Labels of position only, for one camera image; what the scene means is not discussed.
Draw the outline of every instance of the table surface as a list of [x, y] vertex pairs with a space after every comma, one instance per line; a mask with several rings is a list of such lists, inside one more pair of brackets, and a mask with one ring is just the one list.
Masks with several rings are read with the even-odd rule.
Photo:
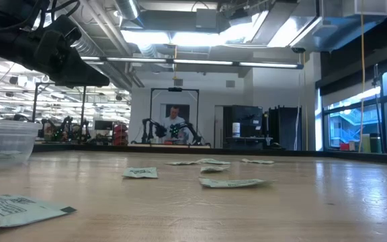
[[[254, 188], [203, 188], [203, 165], [231, 161], [214, 179], [276, 180]], [[239, 162], [272, 159], [273, 165]], [[159, 179], [127, 179], [157, 167]], [[387, 241], [387, 165], [312, 157], [240, 157], [65, 151], [36, 153], [0, 170], [0, 194], [76, 208], [73, 214], [0, 229], [0, 241]]]

